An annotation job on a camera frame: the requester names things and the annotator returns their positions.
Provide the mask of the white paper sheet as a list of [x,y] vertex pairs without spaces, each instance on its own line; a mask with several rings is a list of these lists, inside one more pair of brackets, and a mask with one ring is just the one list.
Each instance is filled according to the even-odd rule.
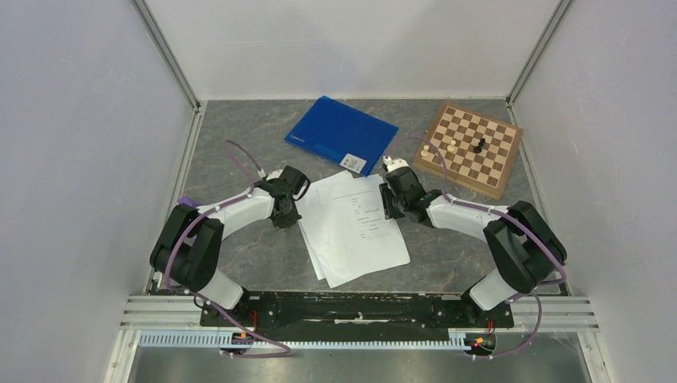
[[335,224],[327,252],[330,281],[326,281],[331,288],[410,263],[398,224],[385,218],[379,192],[382,182],[379,175],[353,177],[331,188]]

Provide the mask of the blue plastic folder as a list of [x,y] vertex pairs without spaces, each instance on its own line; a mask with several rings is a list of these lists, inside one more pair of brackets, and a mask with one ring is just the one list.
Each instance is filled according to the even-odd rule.
[[393,124],[322,96],[285,136],[285,141],[368,176],[397,132]]

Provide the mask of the printed text paper sheet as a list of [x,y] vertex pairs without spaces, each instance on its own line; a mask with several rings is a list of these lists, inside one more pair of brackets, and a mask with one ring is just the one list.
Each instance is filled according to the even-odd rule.
[[352,179],[350,172],[342,171],[313,182],[306,195],[297,203],[302,216],[300,221],[302,237],[318,280],[330,281],[327,252],[331,244],[331,230],[335,224],[329,203],[331,188]]

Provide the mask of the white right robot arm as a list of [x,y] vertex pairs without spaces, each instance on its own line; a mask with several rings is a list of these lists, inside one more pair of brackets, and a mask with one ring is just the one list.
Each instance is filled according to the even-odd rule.
[[379,190],[387,219],[407,217],[488,245],[494,269],[462,295],[461,316],[470,325],[484,324],[501,303],[565,280],[567,251],[532,204],[523,200],[509,207],[474,203],[438,189],[427,191],[407,165],[384,170]]

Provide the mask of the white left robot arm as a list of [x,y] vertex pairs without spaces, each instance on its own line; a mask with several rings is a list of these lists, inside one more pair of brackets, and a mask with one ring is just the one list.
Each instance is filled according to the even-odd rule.
[[240,326],[249,319],[251,306],[242,298],[246,289],[218,270],[221,244],[236,231],[266,219],[276,229],[294,226],[301,219],[296,203],[310,186],[305,174],[286,166],[230,199],[199,207],[179,203],[172,209],[149,263],[167,281],[220,306],[220,316]]

